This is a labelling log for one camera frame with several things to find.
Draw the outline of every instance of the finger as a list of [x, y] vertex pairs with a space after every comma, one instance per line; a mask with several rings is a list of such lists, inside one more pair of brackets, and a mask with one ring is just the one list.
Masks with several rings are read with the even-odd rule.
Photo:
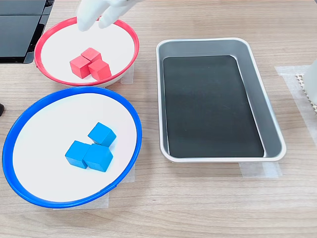
[[131, 7], [135, 5], [136, 1], [129, 2], [126, 6], [110, 6], [99, 20], [99, 27], [106, 28], [116, 22], [120, 16], [124, 15]]
[[108, 7], [104, 0], [82, 0], [77, 10], [78, 29], [87, 31]]

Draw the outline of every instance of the blue bowl rim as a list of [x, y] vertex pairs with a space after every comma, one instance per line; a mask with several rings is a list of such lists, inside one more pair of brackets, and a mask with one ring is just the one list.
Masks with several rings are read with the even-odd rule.
[[[84, 93], [97, 93], [102, 94], [105, 96], [108, 96], [110, 98], [115, 99], [119, 103], [121, 103], [131, 114], [136, 130], [137, 130], [137, 142], [136, 147], [134, 150], [134, 153], [132, 155], [132, 158], [128, 164], [128, 166], [125, 168], [125, 170], [122, 172], [122, 174], [116, 178], [111, 184], [100, 190], [99, 192], [90, 195], [88, 197], [75, 200], [75, 201], [68, 201], [68, 202], [54, 202], [54, 201], [48, 201], [41, 198], [38, 198], [34, 195], [32, 195], [30, 192], [28, 192], [19, 182], [18, 178], [16, 177], [16, 174], [14, 172], [13, 168], [13, 149], [15, 146], [15, 142], [17, 140], [17, 137], [23, 128], [23, 126], [26, 124], [26, 122], [38, 111], [46, 107], [47, 105], [56, 102], [60, 99], [77, 95], [77, 94], [84, 94]], [[86, 86], [86, 87], [72, 87], [63, 89], [57, 92], [54, 92], [52, 94], [49, 94], [42, 99], [38, 100], [36, 103], [31, 105], [22, 115], [15, 121], [13, 126], [11, 127], [6, 140], [4, 142], [3, 151], [2, 151], [2, 168], [5, 175], [5, 178], [11, 188], [23, 199], [26, 201], [33, 203], [38, 206], [47, 207], [47, 208], [69, 208], [69, 207], [75, 207], [79, 205], [83, 205], [85, 203], [91, 202], [112, 189], [114, 189], [122, 180], [123, 178], [129, 173], [133, 165], [135, 164], [135, 161], [139, 155], [140, 149], [142, 144], [142, 125], [140, 118], [136, 112], [136, 110], [133, 108], [133, 106], [121, 95], [110, 91], [105, 88], [100, 87], [92, 87], [92, 86]]]

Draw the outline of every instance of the table surface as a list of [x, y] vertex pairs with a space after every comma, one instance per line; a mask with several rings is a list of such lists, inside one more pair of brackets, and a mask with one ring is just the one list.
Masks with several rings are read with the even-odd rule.
[[[77, 1], [56, 1], [47, 29], [74, 16]], [[317, 58], [313, 0], [148, 0], [124, 21], [141, 48], [134, 84], [109, 89], [136, 108], [143, 146], [133, 183], [109, 194], [109, 208], [52, 210], [24, 201], [0, 170], [1, 238], [315, 238], [317, 149], [275, 66]], [[244, 178], [239, 164], [173, 164], [159, 150], [156, 45], [166, 39], [240, 37], [253, 50], [288, 147], [280, 178]], [[64, 88], [35, 64], [0, 65], [0, 149], [31, 104]]]

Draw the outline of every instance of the white glove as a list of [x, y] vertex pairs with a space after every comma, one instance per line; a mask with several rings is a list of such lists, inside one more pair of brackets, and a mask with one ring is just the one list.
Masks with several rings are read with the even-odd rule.
[[106, 28], [139, 1], [141, 0], [81, 0], [77, 10], [78, 29], [87, 31], [101, 15], [99, 27]]

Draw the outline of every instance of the cube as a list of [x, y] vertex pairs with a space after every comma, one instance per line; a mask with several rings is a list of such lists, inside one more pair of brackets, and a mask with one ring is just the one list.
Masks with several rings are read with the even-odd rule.
[[109, 127], [99, 122], [89, 133], [88, 137], [96, 144], [109, 147], [116, 138], [116, 135]]
[[79, 56], [70, 62], [71, 71], [80, 78], [86, 78], [88, 75], [90, 75], [88, 68], [88, 65], [90, 64], [91, 62], [89, 60]]
[[109, 64], [101, 59], [91, 63], [88, 67], [92, 77], [97, 81], [104, 80], [111, 76]]
[[81, 54], [81, 56], [88, 59], [91, 63], [97, 60], [103, 60], [101, 54], [93, 48], [88, 48]]
[[84, 157], [90, 146], [89, 144], [75, 140], [66, 152], [65, 157], [71, 165], [85, 169], [87, 168], [87, 164], [84, 162]]
[[84, 161], [89, 168], [106, 172], [113, 158], [108, 147], [92, 144], [88, 149]]

